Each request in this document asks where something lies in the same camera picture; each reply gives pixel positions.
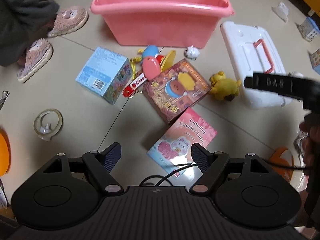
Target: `tile floor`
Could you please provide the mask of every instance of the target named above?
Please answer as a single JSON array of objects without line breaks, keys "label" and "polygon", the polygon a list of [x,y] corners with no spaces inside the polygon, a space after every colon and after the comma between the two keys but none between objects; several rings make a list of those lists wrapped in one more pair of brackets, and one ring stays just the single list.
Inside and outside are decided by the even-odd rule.
[{"label": "tile floor", "polygon": [[[89,10],[92,0],[56,0],[61,7],[81,5]],[[262,26],[273,39],[287,72],[299,71],[306,77],[319,79],[311,69],[308,51],[320,48],[320,38],[304,41],[296,23],[305,16],[288,0],[230,0],[236,14],[235,23]],[[284,2],[289,8],[289,22],[284,23],[271,7]],[[54,53],[51,60],[25,84],[16,78],[16,66],[0,68],[0,90],[10,96],[0,112],[0,126],[8,134],[11,145],[11,166],[2,176],[8,198],[15,189],[53,155],[65,152],[81,156],[90,150],[104,150],[114,141],[122,145],[122,158],[112,175],[124,187],[137,185],[151,174],[165,174],[147,150],[167,130],[142,94],[132,99],[120,97],[114,106],[90,93],[74,79],[97,46],[127,57],[136,56],[138,47],[117,44],[101,16],[93,15],[75,33],[51,39]],[[163,48],[163,54],[170,48]],[[183,58],[177,49],[176,61]],[[234,72],[217,28],[199,58],[193,62],[206,78],[223,70],[228,77]],[[51,142],[41,141],[33,131],[33,121],[47,108],[58,109],[64,118],[61,132]],[[209,122],[218,135],[207,147],[209,151],[224,151],[232,157],[244,157],[247,152],[269,157],[280,146],[292,149],[292,143],[303,119],[302,103],[292,102],[284,108],[247,109],[240,97],[230,102],[217,102],[207,96],[194,110]],[[188,169],[176,185],[189,187],[201,175],[198,168]]]}]

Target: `blue toy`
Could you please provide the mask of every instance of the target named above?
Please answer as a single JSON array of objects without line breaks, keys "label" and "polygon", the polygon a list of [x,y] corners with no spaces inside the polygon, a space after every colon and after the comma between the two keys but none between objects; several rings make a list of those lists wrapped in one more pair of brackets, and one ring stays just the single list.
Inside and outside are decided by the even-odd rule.
[{"label": "blue toy", "polygon": [[141,54],[141,57],[143,60],[145,57],[151,56],[151,57],[156,57],[156,55],[159,54],[159,49],[156,45],[148,45],[144,50],[139,49],[138,53]]}]

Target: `toy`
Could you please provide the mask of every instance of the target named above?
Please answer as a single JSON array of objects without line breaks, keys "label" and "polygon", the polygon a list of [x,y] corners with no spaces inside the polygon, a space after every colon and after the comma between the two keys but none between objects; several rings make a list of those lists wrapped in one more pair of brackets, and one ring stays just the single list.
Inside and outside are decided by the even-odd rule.
[{"label": "toy", "polygon": [[168,68],[172,67],[175,57],[176,57],[176,51],[170,50],[169,53],[159,62],[161,67],[161,72],[164,72]]},{"label": "toy", "polygon": [[[168,173],[178,167],[173,164],[192,163],[191,146],[200,143],[207,147],[216,136],[213,129],[193,109],[188,108],[167,132],[147,152],[156,163]],[[179,177],[183,171],[177,172],[174,177]]]},{"label": "toy", "polygon": [[184,52],[185,57],[191,60],[196,60],[199,54],[199,50],[194,46],[187,47],[187,49]]},{"label": "toy", "polygon": [[[138,50],[138,53],[142,53],[141,57],[135,57],[130,59],[130,65],[132,68],[133,76],[132,82],[125,87],[123,91],[124,97],[130,97],[134,95],[135,90],[146,80],[154,79],[161,72],[170,68],[176,57],[176,51],[170,50],[166,56],[155,54],[153,56],[147,56],[147,54],[154,54],[158,51],[158,48],[154,45],[149,45],[145,50]],[[140,73],[136,78],[136,62],[142,61],[143,73]]]},{"label": "toy", "polygon": [[141,60],[147,56],[156,57],[159,54],[159,49],[156,45],[148,45],[144,50],[139,49],[138,53],[141,54]]},{"label": "toy", "polygon": [[320,74],[320,49],[315,53],[310,54],[310,61],[314,71]]},{"label": "toy", "polygon": [[132,68],[127,57],[97,47],[76,81],[114,105],[131,77]]},{"label": "toy", "polygon": [[314,37],[320,33],[320,30],[313,19],[307,17],[307,19],[298,27],[301,36],[306,41],[312,41]]},{"label": "toy", "polygon": [[143,94],[166,123],[175,121],[209,91],[210,85],[186,59],[143,86]]},{"label": "toy", "polygon": [[238,87],[241,85],[241,81],[234,81],[231,78],[226,78],[223,71],[219,71],[210,78],[212,82],[210,93],[214,94],[214,98],[222,101],[232,101],[238,94]]}]

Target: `slipper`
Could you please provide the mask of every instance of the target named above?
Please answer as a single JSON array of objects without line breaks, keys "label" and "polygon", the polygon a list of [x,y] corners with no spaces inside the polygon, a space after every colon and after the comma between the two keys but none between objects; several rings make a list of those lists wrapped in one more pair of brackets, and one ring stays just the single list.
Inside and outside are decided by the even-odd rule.
[{"label": "slipper", "polygon": [[52,53],[52,46],[47,40],[39,39],[35,41],[26,53],[26,64],[18,70],[18,81],[21,83],[26,82],[48,62]]},{"label": "slipper", "polygon": [[58,12],[54,27],[48,32],[48,37],[64,35],[80,29],[88,19],[88,12],[80,6],[71,6]]}]

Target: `pink toy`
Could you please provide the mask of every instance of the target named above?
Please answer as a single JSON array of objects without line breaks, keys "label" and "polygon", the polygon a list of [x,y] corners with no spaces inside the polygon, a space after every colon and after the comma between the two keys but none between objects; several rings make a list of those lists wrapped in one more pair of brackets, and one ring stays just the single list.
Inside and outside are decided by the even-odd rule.
[{"label": "pink toy", "polygon": [[93,0],[121,45],[203,48],[222,17],[234,14],[229,0]]},{"label": "pink toy", "polygon": [[192,163],[191,146],[199,143],[203,147],[211,142],[217,131],[201,118],[193,109],[188,108],[167,132],[147,152],[168,173],[178,167],[173,164]]},{"label": "pink toy", "polygon": [[151,56],[145,57],[143,59],[142,69],[148,80],[154,79],[161,73],[159,62]]}]

